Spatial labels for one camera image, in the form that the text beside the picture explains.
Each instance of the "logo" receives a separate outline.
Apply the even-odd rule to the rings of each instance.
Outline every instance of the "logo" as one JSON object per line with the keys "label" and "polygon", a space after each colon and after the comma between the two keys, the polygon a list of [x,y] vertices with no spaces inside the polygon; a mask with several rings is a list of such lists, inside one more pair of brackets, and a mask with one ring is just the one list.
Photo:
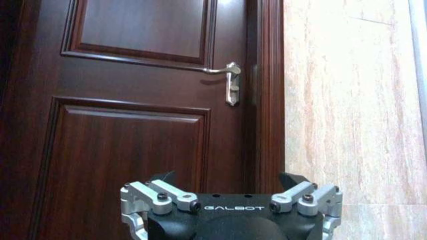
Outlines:
{"label": "logo", "polygon": [[262,211],[266,207],[264,206],[204,206],[204,210],[224,210],[224,211]]}

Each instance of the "raised door panel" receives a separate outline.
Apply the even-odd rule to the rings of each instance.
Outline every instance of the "raised door panel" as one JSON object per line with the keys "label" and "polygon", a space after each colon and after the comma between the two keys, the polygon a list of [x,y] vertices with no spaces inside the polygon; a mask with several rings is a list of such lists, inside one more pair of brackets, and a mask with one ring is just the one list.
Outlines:
{"label": "raised door panel", "polygon": [[175,170],[205,188],[209,110],[53,98],[39,239],[127,239],[120,187]]}
{"label": "raised door panel", "polygon": [[208,67],[213,9],[208,0],[71,0],[63,55]]}

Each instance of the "wall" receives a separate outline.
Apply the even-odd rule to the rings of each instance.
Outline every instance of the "wall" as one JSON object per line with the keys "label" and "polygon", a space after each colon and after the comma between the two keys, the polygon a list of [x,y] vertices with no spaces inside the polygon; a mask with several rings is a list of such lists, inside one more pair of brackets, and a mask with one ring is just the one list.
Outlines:
{"label": "wall", "polygon": [[284,0],[286,170],[344,193],[335,239],[427,238],[407,0]]}

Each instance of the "silver metal bracket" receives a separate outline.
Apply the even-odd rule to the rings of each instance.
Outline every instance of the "silver metal bracket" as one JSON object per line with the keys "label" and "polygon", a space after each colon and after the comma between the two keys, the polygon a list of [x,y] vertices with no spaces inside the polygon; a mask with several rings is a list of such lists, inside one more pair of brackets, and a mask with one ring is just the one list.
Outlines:
{"label": "silver metal bracket", "polygon": [[331,240],[334,229],[342,224],[343,192],[327,184],[312,194],[304,195],[298,200],[298,212],[306,216],[324,214],[323,219],[323,240]]}
{"label": "silver metal bracket", "polygon": [[148,185],[136,181],[121,187],[121,222],[128,225],[135,240],[148,240],[148,233],[144,229],[147,212],[152,211],[156,215],[165,215],[172,211],[172,203],[176,204],[179,210],[185,212],[195,213],[200,209],[196,194],[184,192],[161,180],[153,180]]}
{"label": "silver metal bracket", "polygon": [[168,193],[171,196],[173,203],[176,204],[176,208],[181,211],[196,213],[200,209],[200,203],[197,200],[197,195],[192,192],[185,192],[168,184],[161,180],[153,180],[148,184],[149,188],[152,188],[157,192]]}
{"label": "silver metal bracket", "polygon": [[303,181],[283,193],[271,196],[270,209],[275,213],[287,213],[292,210],[292,205],[306,194],[311,194],[315,186],[311,182]]}
{"label": "silver metal bracket", "polygon": [[152,212],[157,215],[172,211],[172,199],[157,198],[159,193],[139,181],[128,183],[120,189],[121,222],[128,225],[131,236],[135,240],[148,240],[144,229],[144,219],[140,212]]}

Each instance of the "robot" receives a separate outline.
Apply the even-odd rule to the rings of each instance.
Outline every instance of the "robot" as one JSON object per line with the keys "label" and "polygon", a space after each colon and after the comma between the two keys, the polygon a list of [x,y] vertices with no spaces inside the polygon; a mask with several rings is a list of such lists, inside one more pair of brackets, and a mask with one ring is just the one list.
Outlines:
{"label": "robot", "polygon": [[185,192],[173,173],[120,189],[121,221],[135,240],[331,240],[342,224],[343,193],[303,176],[279,175],[284,192]]}

